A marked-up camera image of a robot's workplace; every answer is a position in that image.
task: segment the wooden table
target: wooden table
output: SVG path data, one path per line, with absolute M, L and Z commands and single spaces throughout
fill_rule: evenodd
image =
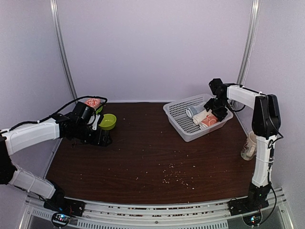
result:
M 117 116 L 108 147 L 64 139 L 47 179 L 72 198 L 129 204 L 203 202 L 247 195 L 255 161 L 236 117 L 208 135 L 184 142 L 162 103 L 107 104 Z

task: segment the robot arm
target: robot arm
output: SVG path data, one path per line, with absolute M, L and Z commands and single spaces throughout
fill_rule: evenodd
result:
M 26 124 L 13 130 L 4 129 L 0 134 L 0 184 L 10 184 L 44 199 L 51 199 L 53 205 L 64 209 L 64 191 L 56 184 L 33 175 L 13 165 L 10 156 L 29 146 L 47 140 L 66 137 L 77 138 L 86 144 L 107 146 L 112 140 L 108 131 L 97 128 L 103 115 L 95 113 L 88 105 L 78 102 L 72 112 L 55 114 L 38 124 Z
M 233 83 L 224 84 L 221 79 L 213 79 L 209 86 L 215 98 L 206 104 L 207 110 L 212 110 L 219 121 L 227 115 L 227 109 L 231 109 L 228 100 L 240 102 L 254 110 L 252 129 L 256 134 L 257 154 L 255 171 L 250 183 L 247 199 L 230 201 L 231 214 L 241 214 L 247 211 L 266 207 L 266 197 L 271 188 L 271 170 L 274 161 L 274 147 L 278 129 L 281 125 L 277 97 L 273 94 L 266 95 L 255 92 L 241 85 Z

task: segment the white wall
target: white wall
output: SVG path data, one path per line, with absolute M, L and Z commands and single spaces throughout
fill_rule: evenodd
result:
M 251 0 L 61 0 L 78 95 L 173 101 L 236 82 Z
M 276 94 L 285 136 L 276 143 L 272 174 L 282 186 L 298 228 L 305 215 L 305 2 L 264 0 L 245 86 Z M 251 112 L 240 118 L 248 130 Z
M 38 120 L 71 100 L 49 0 L 0 0 L 0 128 Z M 14 154 L 13 163 L 43 176 L 54 141 Z M 26 194 L 0 186 L 0 228 L 14 229 Z

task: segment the lime green bowl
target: lime green bowl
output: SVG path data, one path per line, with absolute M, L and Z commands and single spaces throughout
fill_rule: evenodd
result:
M 116 116 L 113 114 L 104 114 L 104 118 L 100 123 L 100 127 L 103 130 L 112 130 L 116 124 Z

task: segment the white plastic basket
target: white plastic basket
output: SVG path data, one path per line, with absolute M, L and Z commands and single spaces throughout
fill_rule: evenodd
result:
M 201 103 L 206 103 L 212 96 L 209 94 L 200 94 L 192 96 L 186 99 L 182 99 L 176 102 L 165 104 L 163 110 L 168 116 L 168 120 L 180 134 L 184 141 L 190 142 L 196 138 L 206 135 L 214 130 L 217 130 L 231 118 L 233 118 L 233 113 L 228 110 L 227 117 L 212 126 L 205 129 L 200 129 L 199 125 L 196 125 L 191 118 L 189 118 L 185 110 L 190 106 L 195 106 Z

